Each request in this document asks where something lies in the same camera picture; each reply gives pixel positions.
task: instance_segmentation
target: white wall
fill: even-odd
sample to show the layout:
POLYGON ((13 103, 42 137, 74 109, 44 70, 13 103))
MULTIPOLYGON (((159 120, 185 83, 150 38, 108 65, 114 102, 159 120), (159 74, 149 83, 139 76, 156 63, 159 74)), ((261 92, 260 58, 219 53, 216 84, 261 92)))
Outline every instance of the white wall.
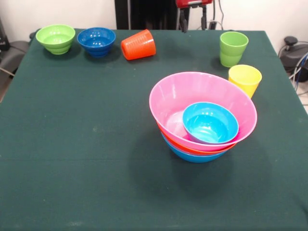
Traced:
POLYGON ((0 18, 9 41, 50 24, 116 29, 114 0, 0 0, 0 18))
MULTIPOLYGON (((224 29, 265 30, 276 52, 284 44, 283 38, 292 35, 308 41, 308 0, 220 0, 225 17, 224 29)), ((213 18, 212 4, 207 8, 208 19, 213 18)), ((189 29, 201 25, 202 9, 191 10, 189 29)), ((216 0, 216 20, 221 20, 216 0)))
MULTIPOLYGON (((216 19, 221 19, 216 2, 216 19)), ((287 35, 308 41, 307 0, 221 0, 221 4, 225 29, 265 30, 276 51, 287 35)), ((191 10, 189 29, 200 26, 201 16, 201 8, 191 10)), ((28 40, 31 32, 56 23, 116 29, 114 0, 0 0, 0 17, 10 41, 28 40)))

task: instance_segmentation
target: bowl rim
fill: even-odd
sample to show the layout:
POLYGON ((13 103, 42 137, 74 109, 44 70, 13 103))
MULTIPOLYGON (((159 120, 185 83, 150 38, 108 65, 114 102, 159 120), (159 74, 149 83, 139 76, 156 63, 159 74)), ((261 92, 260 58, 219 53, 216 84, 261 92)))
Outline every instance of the bowl rim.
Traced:
POLYGON ((70 37, 69 40, 67 40, 67 41, 65 41, 65 42, 62 42, 62 43, 59 43, 59 44, 63 44, 63 43, 66 43, 66 42, 70 41, 70 40, 73 39, 73 38, 75 37, 75 35, 76 35, 75 29, 74 29, 73 27, 69 26, 69 25, 66 25, 66 24, 52 24, 52 25, 48 25, 48 26, 42 27, 40 30, 38 30, 38 32, 35 33, 35 38, 36 38, 36 40, 37 40, 39 43, 41 43, 41 44, 46 44, 46 45, 55 45, 55 44, 53 44, 53 43, 46 43, 46 42, 43 42, 43 41, 41 41, 40 39, 38 39, 38 34, 41 33, 43 29, 46 29, 46 28, 52 27, 52 26, 65 26, 65 27, 67 27, 67 28, 72 29, 73 32, 74 32, 73 36, 70 37))
POLYGON ((238 86, 236 86, 234 83, 231 83, 230 81, 228 81, 228 80, 226 80, 226 79, 224 79, 224 78, 222 78, 222 77, 218 77, 218 76, 216 76, 216 75, 213 75, 213 74, 210 74, 210 73, 205 73, 205 72, 197 72, 197 71, 178 72, 178 73, 174 73, 174 74, 172 74, 172 75, 169 75, 169 76, 166 76, 166 77, 162 78, 160 81, 158 81, 158 82, 154 85, 154 87, 152 88, 152 90, 151 90, 151 92, 150 92, 149 105, 150 105, 150 110, 151 110, 152 116, 154 117, 154 119, 156 120, 156 122, 157 122, 163 129, 165 129, 166 131, 170 132, 171 134, 173 134, 174 136, 176 136, 177 138, 179 138, 182 142, 188 142, 188 143, 190 143, 190 144, 192 144, 192 145, 195 145, 195 144, 196 144, 196 145, 202 146, 202 147, 209 147, 209 146, 210 146, 210 147, 217 147, 217 148, 219 148, 219 147, 221 147, 221 146, 231 145, 231 144, 238 143, 238 142, 240 142, 240 141, 246 139, 246 138, 253 132, 253 130, 255 129, 255 127, 256 127, 256 125, 257 125, 257 119, 258 119, 258 117, 257 117, 257 110, 256 110, 256 106, 255 106, 254 102, 249 98, 249 96, 248 96, 242 89, 240 89, 240 88, 239 88, 238 86), (196 143, 196 142, 193 142, 193 141, 189 141, 189 140, 187 140, 187 139, 184 139, 183 137, 180 137, 180 136, 178 136, 178 135, 173 134, 173 133, 170 132, 168 129, 166 129, 166 127, 163 126, 163 125, 157 120, 157 117, 156 117, 155 114, 153 113, 152 105, 151 105, 151 99, 152 99, 152 95, 153 95, 152 92, 153 92, 153 90, 154 90, 156 87, 159 86, 159 84, 160 84, 161 82, 165 81, 165 80, 168 79, 168 78, 172 78, 173 76, 179 75, 179 74, 181 74, 181 75, 182 75, 182 74, 199 74, 199 75, 202 74, 202 75, 211 75, 211 76, 214 77, 214 78, 219 78, 219 79, 221 79, 222 81, 226 81, 226 82, 228 82, 228 84, 232 84, 234 87, 236 87, 239 91, 241 91, 241 92, 244 94, 244 96, 245 96, 245 97, 252 103, 252 105, 253 105, 254 114, 255 114, 255 116, 256 116, 256 120, 255 120, 255 122, 254 122, 254 124, 253 124, 251 130, 250 130, 245 136, 243 136, 242 138, 240 138, 239 140, 235 140, 235 141, 232 141, 232 142, 230 142, 230 143, 224 143, 224 144, 205 144, 205 143, 196 143))
POLYGON ((219 152, 219 153, 215 153, 215 154, 212 154, 212 155, 194 155, 194 154, 190 154, 190 153, 186 153, 185 151, 175 147, 173 144, 171 144, 167 139, 166 137, 163 135, 163 138, 165 140, 165 142, 167 142, 167 145, 170 145, 172 148, 174 148, 176 151, 184 154, 184 155, 188 155, 188 156, 191 156, 191 157, 197 157, 197 158, 211 158, 211 157, 216 157, 218 155, 221 155, 221 154, 225 154, 225 152, 227 152, 228 150, 225 150, 225 151, 222 151, 222 152, 219 152))
POLYGON ((228 142, 230 142, 231 140, 233 140, 233 139, 236 137, 237 133, 239 133, 239 122, 237 121, 235 115, 234 115, 231 111, 229 111, 227 108, 225 108, 225 107, 223 107, 223 106, 221 106, 221 105, 219 105, 219 104, 217 104, 217 103, 211 103, 211 102, 195 102, 195 103, 192 103, 192 104, 188 105, 188 106, 184 109, 183 116, 182 116, 182 121, 183 121, 183 125, 184 125, 184 128, 185 128, 186 132, 189 133, 189 134, 190 134, 192 137, 194 137, 195 139, 197 139, 197 140, 199 140, 200 142, 203 142, 203 143, 205 143, 205 144, 224 144, 224 143, 228 143, 228 142), (227 139, 227 140, 225 140, 225 141, 223 141, 223 142, 216 142, 216 143, 206 142, 206 141, 203 141, 203 140, 201 140, 201 139, 195 137, 195 136, 189 131, 189 129, 187 128, 186 123, 184 123, 184 114, 185 114, 186 110, 187 110, 189 107, 191 107, 191 106, 193 106, 193 105, 195 105, 195 104, 211 104, 211 105, 215 105, 215 106, 221 107, 223 110, 226 110, 226 111, 234 118, 234 120, 235 120, 235 122, 236 122, 236 132, 234 133, 234 135, 231 136, 231 138, 229 138, 229 139, 227 139))
POLYGON ((227 146, 226 148, 223 148, 223 149, 217 150, 217 151, 199 151, 199 150, 187 148, 187 147, 175 142, 167 134, 165 134, 164 131, 162 131, 160 128, 159 128, 159 130, 164 135, 164 137, 168 140, 168 142, 171 143, 174 147, 176 147, 177 149, 180 149, 183 152, 187 152, 187 153, 192 152, 194 155, 214 155, 214 154, 217 154, 217 153, 228 151, 237 144, 237 143, 231 144, 231 145, 227 146))
POLYGON ((113 39, 111 42, 109 42, 108 44, 106 44, 106 45, 104 45, 104 46, 102 46, 102 47, 106 47, 106 46, 112 44, 112 43, 115 41, 115 39, 116 39, 116 34, 115 34, 115 32, 114 32, 113 30, 111 30, 111 29, 108 29, 108 28, 106 28, 106 27, 90 27, 90 28, 87 28, 87 29, 84 29, 84 30, 80 31, 80 32, 78 33, 78 35, 77 35, 77 41, 78 41, 78 43, 79 43, 80 45, 82 45, 83 47, 96 48, 96 47, 87 46, 87 45, 85 45, 85 44, 83 44, 83 43, 81 43, 81 42, 79 41, 79 36, 80 36, 80 34, 81 34, 82 32, 85 32, 85 31, 91 30, 91 29, 103 29, 103 30, 108 30, 108 31, 111 31, 111 32, 113 33, 113 35, 115 36, 114 39, 113 39))

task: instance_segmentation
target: light green bowl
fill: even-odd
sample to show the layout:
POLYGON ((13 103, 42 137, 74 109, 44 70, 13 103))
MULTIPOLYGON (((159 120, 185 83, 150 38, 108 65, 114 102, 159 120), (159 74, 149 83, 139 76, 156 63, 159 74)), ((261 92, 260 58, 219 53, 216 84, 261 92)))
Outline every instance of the light green bowl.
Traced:
POLYGON ((64 54, 70 49, 75 30, 67 25, 50 25, 36 33, 36 39, 52 54, 64 54))

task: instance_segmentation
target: red device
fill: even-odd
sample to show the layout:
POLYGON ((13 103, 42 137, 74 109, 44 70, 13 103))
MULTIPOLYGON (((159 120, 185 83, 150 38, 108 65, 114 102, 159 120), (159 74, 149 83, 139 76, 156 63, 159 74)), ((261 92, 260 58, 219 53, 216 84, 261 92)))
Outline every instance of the red device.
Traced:
POLYGON ((213 0, 195 0, 195 1, 191 1, 191 0, 177 0, 177 6, 178 8, 182 9, 182 8, 188 8, 188 7, 193 7, 193 6, 202 6, 202 5, 206 5, 206 4, 210 4, 212 3, 213 0))
POLYGON ((206 5, 212 3, 213 0, 176 0, 177 7, 180 9, 180 27, 182 32, 186 33, 188 30, 187 19, 185 18, 184 9, 185 8, 196 8, 202 7, 203 16, 201 18, 201 28, 206 29, 206 5))

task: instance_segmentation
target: orange cup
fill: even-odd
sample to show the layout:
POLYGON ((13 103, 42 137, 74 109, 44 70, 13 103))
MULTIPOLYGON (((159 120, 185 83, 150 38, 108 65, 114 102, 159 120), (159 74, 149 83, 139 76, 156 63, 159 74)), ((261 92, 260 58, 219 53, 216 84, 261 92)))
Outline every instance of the orange cup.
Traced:
POLYGON ((127 60, 140 59, 156 54, 155 42, 148 29, 123 40, 121 49, 127 60))

